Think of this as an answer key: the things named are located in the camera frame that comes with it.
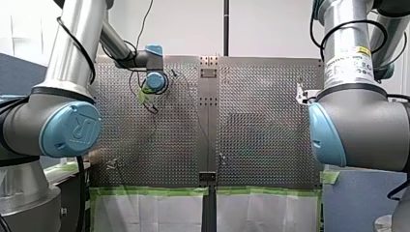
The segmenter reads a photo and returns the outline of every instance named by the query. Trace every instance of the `white wall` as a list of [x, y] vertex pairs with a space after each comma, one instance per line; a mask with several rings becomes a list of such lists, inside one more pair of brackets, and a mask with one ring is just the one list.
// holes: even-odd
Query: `white wall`
[[52, 0], [0, 0], [0, 52], [47, 65], [60, 8]]
[[[109, 12], [118, 33], [135, 43], [150, 0], [116, 0]], [[231, 0], [230, 55], [318, 58], [310, 41], [311, 1]], [[52, 0], [0, 0], [0, 52], [47, 65], [61, 10]], [[317, 40], [323, 28], [315, 22]], [[223, 51], [222, 0], [154, 0], [140, 46], [155, 43], [165, 54], [215, 55]], [[384, 81], [389, 93], [409, 93], [408, 52]]]

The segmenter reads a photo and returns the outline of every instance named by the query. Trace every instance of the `white label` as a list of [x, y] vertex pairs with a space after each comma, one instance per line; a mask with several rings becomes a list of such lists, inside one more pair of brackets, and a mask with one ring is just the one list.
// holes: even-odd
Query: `white label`
[[334, 57], [326, 64], [325, 75], [329, 79], [346, 77], [373, 79], [371, 58], [360, 52]]

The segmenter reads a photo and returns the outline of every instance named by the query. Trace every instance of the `white paper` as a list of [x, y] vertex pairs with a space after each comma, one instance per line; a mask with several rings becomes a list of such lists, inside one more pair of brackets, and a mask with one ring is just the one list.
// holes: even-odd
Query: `white paper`
[[218, 195], [219, 232], [316, 232], [317, 197]]
[[97, 198], [96, 232], [201, 232], [203, 196], [119, 195]]

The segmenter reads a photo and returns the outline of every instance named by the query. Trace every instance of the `blue joint cap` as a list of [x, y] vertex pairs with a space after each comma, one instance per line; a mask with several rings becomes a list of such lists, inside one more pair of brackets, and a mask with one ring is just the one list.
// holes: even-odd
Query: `blue joint cap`
[[85, 101], [73, 101], [56, 110], [45, 123], [40, 147], [46, 156], [69, 158], [86, 155], [102, 128], [97, 108]]
[[146, 84], [152, 91], [157, 92], [165, 85], [165, 78], [159, 72], [149, 72]]
[[158, 44], [148, 44], [145, 46], [145, 50], [153, 54], [162, 56], [162, 46]]
[[309, 109], [310, 142], [313, 154], [322, 163], [346, 166], [346, 154], [335, 125], [320, 103]]

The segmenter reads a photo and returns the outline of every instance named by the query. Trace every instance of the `metal bracket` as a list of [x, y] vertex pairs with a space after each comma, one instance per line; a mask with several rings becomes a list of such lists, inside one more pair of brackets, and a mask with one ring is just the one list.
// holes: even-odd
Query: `metal bracket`
[[217, 180], [216, 172], [199, 172], [199, 182], [214, 182]]
[[296, 102], [301, 105], [311, 105], [316, 99], [320, 90], [304, 90], [302, 83], [297, 83], [296, 86]]
[[201, 69], [201, 78], [217, 78], [217, 69]]

